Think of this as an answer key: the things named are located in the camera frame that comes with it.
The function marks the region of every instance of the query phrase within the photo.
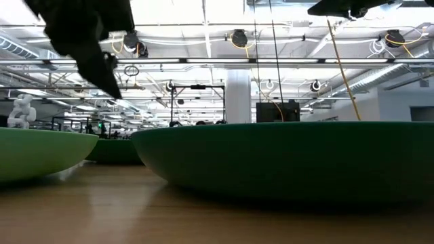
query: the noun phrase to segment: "robot workstation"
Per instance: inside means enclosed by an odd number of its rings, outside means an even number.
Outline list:
[[[433,7],[0,1],[0,244],[434,242]]]

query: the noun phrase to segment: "large green bowl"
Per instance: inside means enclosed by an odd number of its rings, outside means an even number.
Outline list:
[[[0,128],[0,182],[68,169],[84,160],[97,141],[86,134]]]
[[[143,165],[131,140],[99,139],[86,159],[100,164]]]
[[[140,131],[140,158],[210,193],[307,203],[398,203],[434,195],[434,123],[262,123]]]

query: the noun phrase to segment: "fluorescent light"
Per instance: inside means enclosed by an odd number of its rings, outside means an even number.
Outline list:
[[[70,106],[70,104],[67,104],[66,102],[62,102],[62,101],[53,100],[53,102],[55,102],[56,104],[63,105],[63,106]]]
[[[188,59],[188,63],[248,63],[249,60],[247,58],[234,58],[234,59],[228,59],[228,58],[193,58]]]
[[[161,63],[179,63],[177,58],[148,58],[134,60],[118,60],[119,64],[161,64]]]
[[[47,100],[80,100],[80,98],[47,98]]]
[[[15,65],[15,64],[43,64],[42,60],[0,60],[2,65]]]
[[[121,115],[109,115],[109,117],[112,119],[122,119]]]
[[[75,60],[50,60],[52,64],[76,64]]]
[[[76,108],[83,109],[83,110],[97,110],[97,108],[91,106],[84,106],[84,105],[79,105]]]
[[[337,59],[327,59],[325,60],[326,63],[338,63]],[[375,58],[375,59],[366,59],[366,58],[360,58],[360,59],[354,59],[354,58],[345,58],[340,60],[341,63],[385,63],[387,62],[387,59],[385,58]]]
[[[259,58],[259,63],[276,63],[275,58]],[[292,63],[317,63],[318,59],[314,58],[280,58],[279,63],[292,64]]]
[[[49,95],[48,93],[46,93],[44,91],[37,90],[37,89],[18,89],[18,91],[24,92],[27,94],[32,94],[35,96],[48,96]]]
[[[434,59],[426,59],[426,58],[406,58],[406,59],[396,59],[396,63],[427,63],[434,62]]]

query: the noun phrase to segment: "wooden table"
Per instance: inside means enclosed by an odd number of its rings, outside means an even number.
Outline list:
[[[1,244],[434,243],[433,205],[271,211],[192,195],[140,166],[85,165],[66,175],[0,190]]]

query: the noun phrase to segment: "black cable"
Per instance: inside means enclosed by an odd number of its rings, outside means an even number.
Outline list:
[[[258,54],[258,41],[259,41],[259,39],[258,39],[258,32],[257,32],[257,30],[256,30],[256,4],[255,4],[255,0],[253,0],[253,15],[254,15],[254,26],[255,26],[255,44],[256,44],[256,47],[255,47],[255,51],[256,51],[256,66],[257,66],[257,69],[258,69],[258,80],[257,80],[257,84],[258,84],[258,88],[259,88],[259,104],[261,104],[262,103],[262,100],[261,100],[261,88],[260,88],[260,77],[259,77],[259,54]]]
[[[282,92],[282,83],[280,80],[279,54],[277,53],[276,31],[274,28],[273,8],[271,7],[271,0],[269,0],[269,5],[270,5],[270,14],[271,14],[271,26],[273,27],[274,48],[276,51],[277,77],[279,78],[280,98],[282,101],[282,110],[283,110],[283,92]]]

